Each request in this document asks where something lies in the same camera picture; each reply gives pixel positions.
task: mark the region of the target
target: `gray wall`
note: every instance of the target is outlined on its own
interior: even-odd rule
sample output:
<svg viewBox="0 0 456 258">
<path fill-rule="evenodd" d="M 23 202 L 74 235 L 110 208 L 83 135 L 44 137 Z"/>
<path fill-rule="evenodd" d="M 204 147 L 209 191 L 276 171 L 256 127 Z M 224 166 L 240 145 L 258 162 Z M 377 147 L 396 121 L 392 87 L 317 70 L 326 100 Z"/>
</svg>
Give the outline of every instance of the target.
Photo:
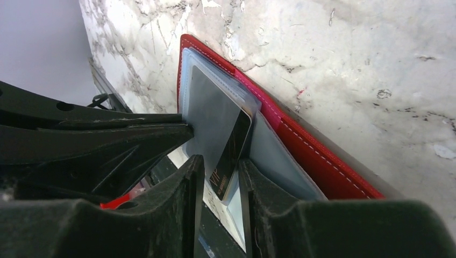
<svg viewBox="0 0 456 258">
<path fill-rule="evenodd" d="M 90 56 L 78 0 L 0 0 L 0 81 L 87 105 Z"/>
</svg>

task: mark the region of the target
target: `white stitching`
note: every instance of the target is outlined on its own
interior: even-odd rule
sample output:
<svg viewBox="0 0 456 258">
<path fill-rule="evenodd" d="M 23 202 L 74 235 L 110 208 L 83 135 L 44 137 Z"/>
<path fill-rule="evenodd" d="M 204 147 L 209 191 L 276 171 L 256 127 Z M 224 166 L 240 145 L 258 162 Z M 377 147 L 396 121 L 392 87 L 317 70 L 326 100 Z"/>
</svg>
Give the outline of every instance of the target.
<svg viewBox="0 0 456 258">
<path fill-rule="evenodd" d="M 247 83 L 245 82 L 241 77 L 235 75 L 234 73 L 228 71 L 228 69 L 226 69 L 225 67 L 223 67 L 219 62 L 217 62 L 215 59 L 213 59 L 211 56 L 209 56 L 204 50 L 200 49 L 199 47 L 195 46 L 192 42 L 188 41 L 187 39 L 183 39 L 185 40 L 186 42 L 188 42 L 190 45 L 194 46 L 197 50 L 199 50 L 200 53 L 202 53 L 203 55 L 205 55 L 207 58 L 209 58 L 210 60 L 212 60 L 213 62 L 215 62 L 216 64 L 218 64 L 219 67 L 221 67 L 222 69 L 224 69 L 227 73 L 231 74 L 231 75 L 234 75 L 236 79 L 238 80 L 241 80 L 243 82 L 243 84 L 248 87 L 250 90 L 252 90 L 253 92 L 256 93 L 256 95 L 261 98 L 263 100 L 264 103 L 266 103 L 269 108 L 272 110 L 272 112 L 280 119 L 280 116 L 277 114 L 277 112 L 275 111 L 275 109 L 261 96 L 261 94 L 259 94 L 253 87 L 250 86 L 250 83 Z M 293 129 L 291 129 L 287 124 L 283 123 L 282 124 L 288 128 L 288 130 L 290 130 L 294 135 L 296 135 L 304 144 L 306 144 L 309 148 L 311 148 L 319 157 L 321 157 L 323 160 L 325 160 L 329 165 L 331 165 L 337 172 L 339 172 L 339 174 L 341 174 L 345 179 L 347 179 L 355 188 L 357 188 L 360 192 L 362 192 L 362 194 L 364 196 L 366 196 L 368 199 L 370 199 L 370 197 L 363 191 L 361 190 L 353 181 L 351 181 L 344 173 L 342 173 L 336 166 L 334 166 L 331 162 L 329 162 L 325 157 L 323 157 L 322 155 L 320 155 L 320 153 L 316 150 L 314 150 L 314 148 L 309 144 L 307 143 L 302 137 L 300 137 L 295 131 L 293 131 Z"/>
</svg>

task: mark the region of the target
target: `marble surface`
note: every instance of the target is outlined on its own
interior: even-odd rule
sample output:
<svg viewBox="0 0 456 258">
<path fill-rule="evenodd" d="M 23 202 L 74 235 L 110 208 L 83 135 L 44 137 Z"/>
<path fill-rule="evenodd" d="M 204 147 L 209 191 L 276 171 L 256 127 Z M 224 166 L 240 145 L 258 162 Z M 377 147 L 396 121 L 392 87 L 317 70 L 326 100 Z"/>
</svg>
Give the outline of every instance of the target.
<svg viewBox="0 0 456 258">
<path fill-rule="evenodd" d="M 453 0 L 80 4 L 95 64 L 134 112 L 176 112 L 179 37 L 193 34 L 456 235 Z"/>
</svg>

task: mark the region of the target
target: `white marble table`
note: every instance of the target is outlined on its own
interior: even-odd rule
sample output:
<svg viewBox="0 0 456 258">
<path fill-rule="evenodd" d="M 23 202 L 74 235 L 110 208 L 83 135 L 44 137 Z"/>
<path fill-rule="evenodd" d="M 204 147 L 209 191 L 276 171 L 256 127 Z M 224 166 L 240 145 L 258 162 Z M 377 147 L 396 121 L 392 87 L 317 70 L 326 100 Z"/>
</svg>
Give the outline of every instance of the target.
<svg viewBox="0 0 456 258">
<path fill-rule="evenodd" d="M 176 112 L 179 37 L 193 34 L 456 235 L 454 1 L 80 3 L 95 64 L 134 112 Z"/>
</svg>

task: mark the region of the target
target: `red wallet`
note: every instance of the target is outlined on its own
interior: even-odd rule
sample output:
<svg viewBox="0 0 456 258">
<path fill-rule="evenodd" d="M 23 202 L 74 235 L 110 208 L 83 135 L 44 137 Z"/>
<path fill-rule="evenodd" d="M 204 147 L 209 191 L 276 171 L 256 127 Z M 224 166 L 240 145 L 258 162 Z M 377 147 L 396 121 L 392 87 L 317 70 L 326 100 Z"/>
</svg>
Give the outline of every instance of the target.
<svg viewBox="0 0 456 258">
<path fill-rule="evenodd" d="M 261 113 L 294 159 L 315 181 L 328 199 L 384 198 L 382 193 L 285 114 L 254 81 L 189 34 L 181 36 L 179 72 L 177 74 L 177 104 L 179 104 L 182 51 L 185 48 L 193 48 L 208 58 L 218 68 L 246 86 L 262 102 Z"/>
</svg>

